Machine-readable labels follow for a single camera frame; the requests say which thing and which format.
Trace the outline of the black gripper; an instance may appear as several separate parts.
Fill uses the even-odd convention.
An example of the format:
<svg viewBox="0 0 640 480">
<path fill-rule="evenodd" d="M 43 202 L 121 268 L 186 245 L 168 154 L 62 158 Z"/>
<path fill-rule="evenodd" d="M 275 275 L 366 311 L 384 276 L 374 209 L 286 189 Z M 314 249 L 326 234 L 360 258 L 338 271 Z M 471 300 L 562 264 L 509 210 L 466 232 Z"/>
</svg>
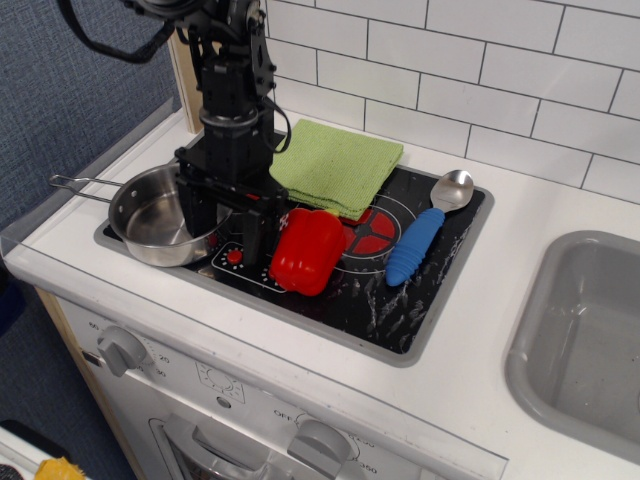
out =
<svg viewBox="0 0 640 480">
<path fill-rule="evenodd" d="M 252 120 L 216 118 L 200 140 L 175 153 L 180 206 L 193 238 L 216 226 L 217 206 L 249 211 L 242 216 L 245 265 L 270 251 L 274 221 L 268 215 L 287 198 L 269 172 L 286 137 L 275 131 L 272 112 L 256 112 Z"/>
</svg>

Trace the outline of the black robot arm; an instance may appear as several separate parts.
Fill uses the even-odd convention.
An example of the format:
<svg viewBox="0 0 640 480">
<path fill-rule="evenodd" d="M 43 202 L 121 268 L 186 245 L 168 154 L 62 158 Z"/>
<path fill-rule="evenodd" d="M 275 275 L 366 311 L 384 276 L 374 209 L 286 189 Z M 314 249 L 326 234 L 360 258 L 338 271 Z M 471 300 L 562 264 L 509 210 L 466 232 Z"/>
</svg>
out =
<svg viewBox="0 0 640 480">
<path fill-rule="evenodd" d="M 240 214 L 243 261 L 271 251 L 288 193 L 270 174 L 290 134 L 275 131 L 280 108 L 269 94 L 275 64 L 266 44 L 266 14 L 257 1 L 130 1 L 183 36 L 202 95 L 201 140 L 176 152 L 177 183 L 187 230 L 199 236 L 223 205 Z"/>
</svg>

